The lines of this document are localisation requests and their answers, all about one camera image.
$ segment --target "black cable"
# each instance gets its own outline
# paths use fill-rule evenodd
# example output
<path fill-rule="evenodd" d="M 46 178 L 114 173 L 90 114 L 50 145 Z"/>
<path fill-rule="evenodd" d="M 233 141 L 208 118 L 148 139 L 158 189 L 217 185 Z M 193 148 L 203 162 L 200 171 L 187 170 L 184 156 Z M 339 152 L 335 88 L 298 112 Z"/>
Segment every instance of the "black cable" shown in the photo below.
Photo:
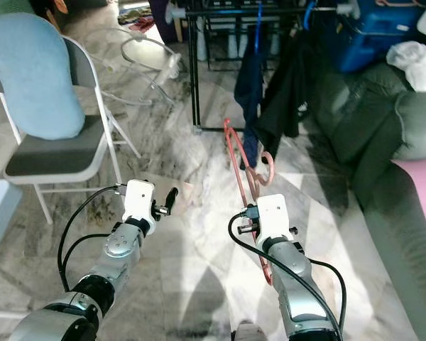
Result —
<path fill-rule="evenodd" d="M 347 305 L 347 291 L 346 291 L 346 284 L 344 282 L 344 279 L 342 278 L 340 272 L 331 264 L 325 263 L 323 261 L 316 261 L 314 259 L 308 258 L 310 260 L 311 263 L 316 264 L 316 265 L 320 265 L 320 266 L 325 266 L 326 268 L 330 269 L 331 271 L 334 272 L 334 274 L 336 275 L 336 277 L 339 280 L 339 284 L 341 285 L 341 313 L 339 314 L 339 330 L 344 329 L 344 319 L 346 317 L 346 305 Z"/>
<path fill-rule="evenodd" d="M 66 278 L 66 266 L 68 264 L 68 261 L 70 260 L 71 253 L 74 251 L 74 249 L 77 247 L 77 245 L 79 245 L 80 243 L 82 243 L 86 239 L 99 238 L 99 237 L 108 237 L 109 235 L 110 234 L 108 234 L 108 233 L 88 234 L 87 236 L 80 237 L 78 240 L 76 240 L 74 242 L 74 244 L 71 245 L 71 247 L 68 249 L 68 251 L 67 251 L 67 253 L 65 255 L 65 258 L 63 259 L 63 263 L 62 263 L 63 276 Z"/>
<path fill-rule="evenodd" d="M 84 203 L 82 205 L 79 206 L 79 208 L 77 208 L 76 212 L 74 212 L 71 216 L 71 218 L 68 220 L 68 223 L 65 226 L 65 229 L 63 230 L 62 236 L 60 238 L 60 244 L 58 245 L 58 252 L 57 252 L 57 266 L 58 266 L 58 273 L 60 274 L 60 279 L 62 280 L 62 285 L 63 288 L 65 289 L 65 292 L 68 292 L 70 290 L 67 280 L 66 280 L 66 276 L 63 273 L 63 263 L 62 263 L 62 252 L 63 252 L 63 245 L 65 244 L 65 239 L 66 239 L 66 235 L 68 233 L 68 230 L 70 229 L 70 226 L 72 224 L 72 222 L 74 221 L 74 219 L 76 218 L 76 216 L 80 213 L 80 211 L 83 210 L 83 208 L 85 206 L 87 206 L 87 204 L 92 201 L 93 199 L 95 199 L 95 197 L 97 197 L 98 195 L 100 195 L 103 192 L 106 192 L 108 190 L 117 190 L 118 187 L 116 185 L 114 186 L 109 186 L 109 187 L 105 187 L 102 188 L 101 190 L 96 191 L 95 193 L 93 193 L 92 195 L 90 195 L 88 197 L 88 199 L 86 199 L 84 201 Z"/>
<path fill-rule="evenodd" d="M 245 212 L 241 212 L 238 213 L 236 215 L 234 215 L 230 221 L 229 221 L 229 226 L 228 226 L 228 231 L 229 231 L 229 235 L 232 238 L 232 240 L 234 240 L 234 242 L 236 242 L 238 245 L 240 245 L 241 247 L 244 247 L 245 249 L 248 249 L 249 251 L 258 254 L 259 256 L 262 256 L 263 258 L 265 258 L 267 261 L 279 266 L 282 270 L 284 270 L 287 274 L 289 274 L 290 276 L 292 276 L 299 284 L 301 284 L 306 290 L 308 290 L 314 297 L 315 299 L 319 302 L 319 304 L 322 306 L 322 308 L 324 308 L 328 319 L 330 320 L 330 322 L 333 324 L 333 328 L 335 333 L 337 334 L 337 337 L 339 338 L 339 341 L 343 341 L 342 339 L 342 334 L 341 331 L 339 329 L 338 326 L 338 322 L 336 321 L 336 318 L 333 315 L 332 310 L 329 308 L 329 306 L 327 305 L 327 303 L 325 302 L 325 300 L 321 297 L 321 295 L 319 295 L 316 290 L 311 287 L 311 285 L 306 282 L 303 278 L 299 277 L 295 272 L 293 272 L 292 270 L 290 270 L 286 265 L 284 265 L 283 263 L 281 263 L 279 260 L 277 260 L 276 258 L 273 258 L 272 256 L 267 255 L 265 252 L 262 252 L 259 249 L 256 249 L 255 247 L 252 247 L 251 245 L 248 245 L 247 243 L 242 242 L 240 239 L 238 239 L 237 237 L 235 237 L 234 233 L 232 232 L 232 224 L 234 223 L 234 221 L 240 217 L 245 217 L 246 213 Z"/>

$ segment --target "white cloth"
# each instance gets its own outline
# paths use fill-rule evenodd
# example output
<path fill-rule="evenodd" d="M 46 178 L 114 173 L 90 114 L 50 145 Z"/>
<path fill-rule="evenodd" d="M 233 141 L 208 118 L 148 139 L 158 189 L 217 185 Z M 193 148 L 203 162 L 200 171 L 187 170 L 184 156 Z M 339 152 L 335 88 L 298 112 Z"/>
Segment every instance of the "white cloth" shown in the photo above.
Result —
<path fill-rule="evenodd" d="M 394 45 L 386 62 L 405 71 L 405 78 L 416 92 L 426 92 L 426 45 L 416 41 Z"/>

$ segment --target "light blue cushion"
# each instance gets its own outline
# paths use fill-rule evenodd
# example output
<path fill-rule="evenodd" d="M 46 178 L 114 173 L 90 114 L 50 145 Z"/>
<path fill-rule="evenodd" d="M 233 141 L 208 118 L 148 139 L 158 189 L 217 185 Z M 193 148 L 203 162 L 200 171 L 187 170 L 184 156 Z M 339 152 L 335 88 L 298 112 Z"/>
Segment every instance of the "light blue cushion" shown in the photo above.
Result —
<path fill-rule="evenodd" d="M 0 82 L 9 114 L 29 135 L 72 138 L 84 112 L 70 76 L 65 42 L 46 20 L 28 13 L 0 16 Z"/>

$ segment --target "white metal chair frame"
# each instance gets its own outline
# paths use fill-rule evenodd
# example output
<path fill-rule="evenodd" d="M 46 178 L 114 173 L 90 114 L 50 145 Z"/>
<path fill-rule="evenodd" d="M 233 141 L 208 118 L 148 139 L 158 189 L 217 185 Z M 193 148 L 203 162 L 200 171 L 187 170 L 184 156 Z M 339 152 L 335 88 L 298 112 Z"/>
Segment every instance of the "white metal chair frame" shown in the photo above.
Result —
<path fill-rule="evenodd" d="M 114 172 L 116 176 L 117 183 L 122 183 L 121 178 L 121 172 L 119 168 L 119 163 L 116 157 L 115 148 L 114 145 L 117 144 L 127 144 L 133 153 L 136 155 L 137 158 L 141 158 L 140 153 L 136 150 L 136 147 L 131 142 L 130 138 L 126 135 L 124 130 L 120 127 L 119 123 L 115 118 L 112 116 L 109 109 L 104 104 L 103 98 L 102 98 L 102 92 L 99 87 L 98 82 L 98 76 L 96 73 L 96 70 L 94 68 L 92 59 L 90 58 L 88 52 L 75 40 L 68 38 L 66 36 L 62 36 L 63 39 L 70 41 L 71 43 L 75 44 L 85 55 L 89 62 L 89 66 L 92 71 L 92 75 L 94 77 L 94 93 L 97 99 L 97 104 L 99 107 L 99 114 L 101 115 L 101 120 L 104 127 L 104 133 L 101 138 L 101 141 L 99 142 L 97 151 L 94 155 L 94 158 L 92 160 L 91 165 L 88 169 L 80 172 L 80 173 L 72 173 L 72 174 L 60 174 L 60 175 L 30 175 L 30 176 L 22 176 L 22 177 L 7 177 L 12 183 L 15 184 L 32 184 L 35 188 L 36 195 L 38 197 L 38 200 L 41 204 L 41 207 L 43 209 L 44 215 L 46 220 L 48 221 L 48 224 L 53 224 L 52 217 L 50 216 L 48 206 L 44 200 L 43 193 L 68 193 L 68 192 L 89 192 L 89 191 L 96 191 L 99 188 L 58 188 L 58 189 L 42 189 L 40 185 L 42 184 L 54 184 L 54 183 L 75 183 L 75 182 L 81 182 L 88 180 L 91 178 L 94 174 L 96 174 L 99 170 L 99 167 L 102 163 L 102 160 L 104 158 L 104 153 L 106 151 L 106 147 L 109 147 L 109 152 L 111 155 L 112 165 L 114 167 Z M 4 106 L 6 115 L 8 117 L 9 123 L 11 125 L 11 129 L 13 131 L 13 135 L 16 138 L 17 144 L 20 145 L 22 142 L 22 135 L 14 123 L 13 119 L 11 118 L 11 115 L 8 111 L 8 106 L 6 105 L 6 99 L 3 92 L 0 92 L 0 99 Z M 113 127 L 116 128 L 116 130 L 120 133 L 121 137 L 123 138 L 122 141 L 113 141 L 111 132 L 113 130 Z"/>

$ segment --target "blue plastic container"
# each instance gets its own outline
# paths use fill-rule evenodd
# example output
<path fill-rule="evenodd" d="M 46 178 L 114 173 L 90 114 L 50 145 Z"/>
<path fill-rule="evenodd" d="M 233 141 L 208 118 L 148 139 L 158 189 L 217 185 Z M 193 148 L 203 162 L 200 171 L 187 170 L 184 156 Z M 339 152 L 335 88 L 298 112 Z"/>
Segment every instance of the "blue plastic container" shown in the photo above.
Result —
<path fill-rule="evenodd" d="M 420 7 L 377 6 L 374 0 L 358 0 L 361 16 L 330 17 L 322 38 L 333 65 L 341 72 L 355 72 L 384 59 L 392 45 L 422 40 L 417 22 Z"/>

